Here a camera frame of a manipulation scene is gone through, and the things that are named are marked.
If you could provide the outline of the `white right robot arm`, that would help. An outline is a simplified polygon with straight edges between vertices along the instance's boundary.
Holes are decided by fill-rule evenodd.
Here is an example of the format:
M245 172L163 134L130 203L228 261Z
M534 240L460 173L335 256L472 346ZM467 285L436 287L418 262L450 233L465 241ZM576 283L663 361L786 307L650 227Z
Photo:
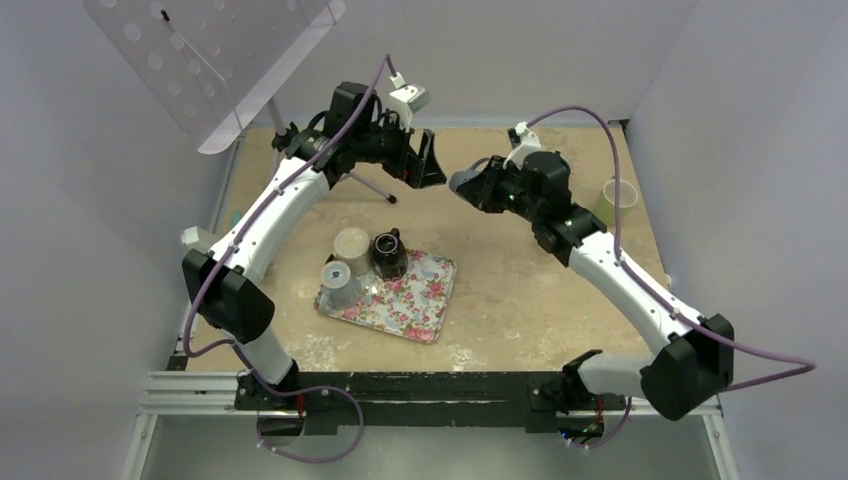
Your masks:
M660 415L679 420L733 380L732 339L723 316L702 316L673 299L641 267L615 249L615 237L572 199L571 169L556 152L530 154L521 166L503 157L480 160L481 170L454 173L449 188L476 209L509 211L527 220L537 244L592 284L634 326L645 358L590 350L564 365L557 401L564 412L602 394L646 400Z

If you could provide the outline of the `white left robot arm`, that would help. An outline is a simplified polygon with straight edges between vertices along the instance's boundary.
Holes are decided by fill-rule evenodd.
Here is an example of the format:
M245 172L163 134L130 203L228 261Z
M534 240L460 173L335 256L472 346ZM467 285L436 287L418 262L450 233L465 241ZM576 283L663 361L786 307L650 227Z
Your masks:
M418 148L410 144L412 117L429 103L429 93L400 78L392 83L385 100L372 86L338 85L328 109L284 137L277 171L236 226L183 258L188 319L202 317L222 334L221 344L262 378L259 395L272 408L297 399L298 367L273 332L275 305L258 284L297 223L359 162L378 164L413 189L446 181L434 133L424 131Z

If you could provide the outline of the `cream white mug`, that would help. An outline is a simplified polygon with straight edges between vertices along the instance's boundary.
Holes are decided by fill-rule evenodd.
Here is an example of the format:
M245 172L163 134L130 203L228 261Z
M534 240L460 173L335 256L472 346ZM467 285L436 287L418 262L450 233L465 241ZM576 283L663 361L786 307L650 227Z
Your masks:
M333 241L333 256L348 265L354 276L363 276L371 269L371 240L359 227L340 230Z

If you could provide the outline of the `light green mug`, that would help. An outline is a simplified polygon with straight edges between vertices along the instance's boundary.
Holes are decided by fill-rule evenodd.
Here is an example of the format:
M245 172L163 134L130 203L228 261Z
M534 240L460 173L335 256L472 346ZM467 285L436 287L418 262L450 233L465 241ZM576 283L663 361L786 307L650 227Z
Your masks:
M638 189L627 180L608 180L599 191L592 212L606 226L615 225L616 213L624 216L639 201Z

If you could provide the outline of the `light grey mug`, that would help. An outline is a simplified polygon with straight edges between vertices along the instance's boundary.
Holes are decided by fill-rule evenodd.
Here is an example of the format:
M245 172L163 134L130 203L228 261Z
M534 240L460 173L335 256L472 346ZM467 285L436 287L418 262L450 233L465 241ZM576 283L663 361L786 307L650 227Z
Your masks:
M321 304L332 310L343 310L358 303L363 296L359 279L349 265L333 260L321 270Z

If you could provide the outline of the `floral serving tray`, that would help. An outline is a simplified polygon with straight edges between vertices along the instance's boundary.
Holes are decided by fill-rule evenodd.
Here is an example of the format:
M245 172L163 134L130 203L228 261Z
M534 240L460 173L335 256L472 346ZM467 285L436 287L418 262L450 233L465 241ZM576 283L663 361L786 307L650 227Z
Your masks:
M408 270L396 280L383 280L374 271L356 278L363 293L358 302L336 308L324 286L314 309L330 318L419 343L435 342L445 318L457 274L455 261L420 250L407 252Z

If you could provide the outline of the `white angular block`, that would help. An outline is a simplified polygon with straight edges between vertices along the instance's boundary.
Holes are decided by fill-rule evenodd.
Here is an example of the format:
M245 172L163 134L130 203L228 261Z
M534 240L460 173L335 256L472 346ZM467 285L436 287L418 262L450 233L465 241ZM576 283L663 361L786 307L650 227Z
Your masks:
M186 228L180 236L184 253L197 250L202 254L208 254L216 242L217 238L213 233L199 226Z

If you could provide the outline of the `small blue-grey mug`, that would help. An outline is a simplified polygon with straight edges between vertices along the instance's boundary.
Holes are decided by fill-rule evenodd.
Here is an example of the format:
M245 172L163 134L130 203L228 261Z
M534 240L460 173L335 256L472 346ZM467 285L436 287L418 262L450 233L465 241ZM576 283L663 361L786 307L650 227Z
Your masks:
M483 165L485 166L489 162L488 158L482 158L475 161L471 166L464 170L459 170L453 173L448 181L449 189L459 195L459 188L467 183L470 180L473 180L477 176L480 175L480 171L478 168Z

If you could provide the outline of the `black glossy mug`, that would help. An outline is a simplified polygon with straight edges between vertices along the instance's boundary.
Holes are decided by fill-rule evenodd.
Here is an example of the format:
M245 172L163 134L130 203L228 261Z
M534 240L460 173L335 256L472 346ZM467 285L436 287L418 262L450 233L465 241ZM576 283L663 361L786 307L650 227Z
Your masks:
M376 235L370 256L374 271L385 281L400 279L407 272L408 257L398 228Z

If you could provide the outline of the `white music stand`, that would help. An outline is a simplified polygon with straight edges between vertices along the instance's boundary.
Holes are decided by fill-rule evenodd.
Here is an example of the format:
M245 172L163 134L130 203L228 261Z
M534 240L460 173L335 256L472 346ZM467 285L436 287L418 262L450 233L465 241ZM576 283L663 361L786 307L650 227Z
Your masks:
M202 154L227 150L345 12L341 1L86 1L86 12Z

